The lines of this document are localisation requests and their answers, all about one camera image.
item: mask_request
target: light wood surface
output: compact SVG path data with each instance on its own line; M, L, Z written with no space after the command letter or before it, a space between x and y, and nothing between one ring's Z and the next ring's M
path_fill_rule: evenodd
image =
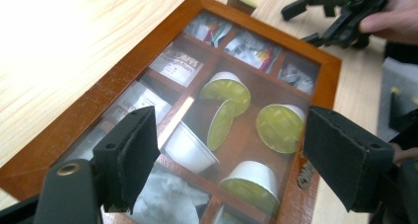
M0 0L0 166L89 90L183 0ZM290 22L295 0L252 0L252 16L295 36L320 34L334 19L312 7ZM343 60L334 109L371 132L377 128L381 39L364 50L323 50ZM0 192L0 209L16 200ZM320 181L313 223L366 223L347 213Z

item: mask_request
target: wooden frame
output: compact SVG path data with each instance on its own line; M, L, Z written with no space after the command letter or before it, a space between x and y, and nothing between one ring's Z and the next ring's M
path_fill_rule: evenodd
M332 109L337 88L340 60L308 43L290 37L269 27L250 16L214 0L185 0L147 37L129 51L103 78L69 109L60 115L42 133L31 141L22 151L11 159L0 170L0 187L19 200L39 193L42 181L49 168L57 162L70 147L96 124L105 110L134 82L144 75L150 63L181 34L186 25L202 11L212 13L226 19L238 28L252 31L260 37L280 44L288 52L301 55L319 66L314 94L310 97L294 91L296 97L310 101L310 104ZM173 117L179 108L172 109L168 117ZM162 135L169 126L170 119L159 125L158 134ZM277 223L309 223L314 213L314 200L318 175L313 176L310 188L302 190L298 187L296 177L306 159L299 150L293 159L288 179L282 196L279 215L270 219L268 215L251 205L231 196L213 184L205 184L201 177L195 176L181 166L174 164L166 156L159 158L159 163L174 167L176 173L190 183L204 189L212 195L207 211L201 223L210 222L222 203L239 206L240 211L256 222ZM107 215L105 220L120 220L120 215Z

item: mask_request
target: wooden table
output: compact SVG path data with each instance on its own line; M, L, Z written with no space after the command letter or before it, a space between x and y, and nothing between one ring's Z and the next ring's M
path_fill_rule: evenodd
M91 88L183 0L0 0L0 166ZM253 0L252 16L295 36L323 33L334 19L322 9L290 22L295 0ZM371 132L377 128L383 62L381 39L364 50L323 50L343 60L334 109ZM0 192L0 209L16 203ZM366 223L347 213L320 181L313 223Z

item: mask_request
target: wooden display box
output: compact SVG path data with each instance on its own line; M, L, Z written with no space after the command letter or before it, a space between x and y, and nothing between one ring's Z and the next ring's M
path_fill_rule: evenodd
M222 38L199 39L187 28L196 28L191 25L202 16L206 16L209 22L198 23L197 27L201 27L197 28L199 31L206 28L206 31L216 32L216 28L211 26L214 19L228 23L231 28L221 35ZM233 46L255 43L257 47L247 45L248 48L244 48L247 52L244 53L252 53L258 58L248 63L244 53L237 50L232 56L226 50L231 47L231 42L234 42ZM191 81L181 85L149 67L167 47L203 63ZM236 9L214 0L185 0L92 89L1 168L0 186L20 200L39 193L51 165L71 157L74 147L81 146L95 127L106 132L106 118L113 112L111 110L117 105L117 99L140 81L170 105L157 126L163 153L157 161L158 166L210 195L199 216L200 223L212 223L223 206L244 222L309 223L314 210L318 175L313 176L308 189L300 189L296 178L306 162L301 155L301 145L291 154L270 149L257 134L255 121L260 110L272 104L293 105L304 112L309 105L332 109L340 64L338 58ZM202 88L216 73L224 71L235 74L248 88L250 103L245 112L234 118L222 146L213 151L219 164L196 174L174 162L165 152L165 144L181 120L186 124L195 124L189 114L200 101ZM295 75L300 81L309 79L311 84L304 87L301 82L289 79ZM280 200L278 215L270 215L219 186L219 182L234 167L247 160L262 163L274 173ZM121 214L107 214L104 220L116 222L127 221L127 218Z

